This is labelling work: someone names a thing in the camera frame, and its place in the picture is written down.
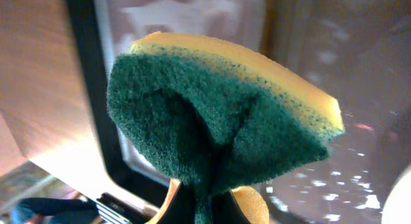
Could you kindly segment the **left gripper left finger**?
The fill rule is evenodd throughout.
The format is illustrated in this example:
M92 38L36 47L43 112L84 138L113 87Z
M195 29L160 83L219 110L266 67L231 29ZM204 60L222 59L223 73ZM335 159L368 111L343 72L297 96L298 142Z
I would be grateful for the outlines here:
M166 199L155 215L156 224L194 224L194 190L181 181L171 181Z

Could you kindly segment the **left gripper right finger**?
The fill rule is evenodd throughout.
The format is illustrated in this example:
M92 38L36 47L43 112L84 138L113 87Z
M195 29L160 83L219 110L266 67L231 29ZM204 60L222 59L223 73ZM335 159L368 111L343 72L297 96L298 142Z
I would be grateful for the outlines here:
M212 224L250 224L230 191L212 198L212 212Z

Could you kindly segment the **yellow green sponge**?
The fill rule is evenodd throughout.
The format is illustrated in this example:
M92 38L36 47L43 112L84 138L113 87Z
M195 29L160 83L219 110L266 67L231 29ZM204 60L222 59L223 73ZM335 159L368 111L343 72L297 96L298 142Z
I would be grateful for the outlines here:
M277 62L206 36L156 32L119 55L109 116L151 165L211 202L328 158L344 132L338 101Z

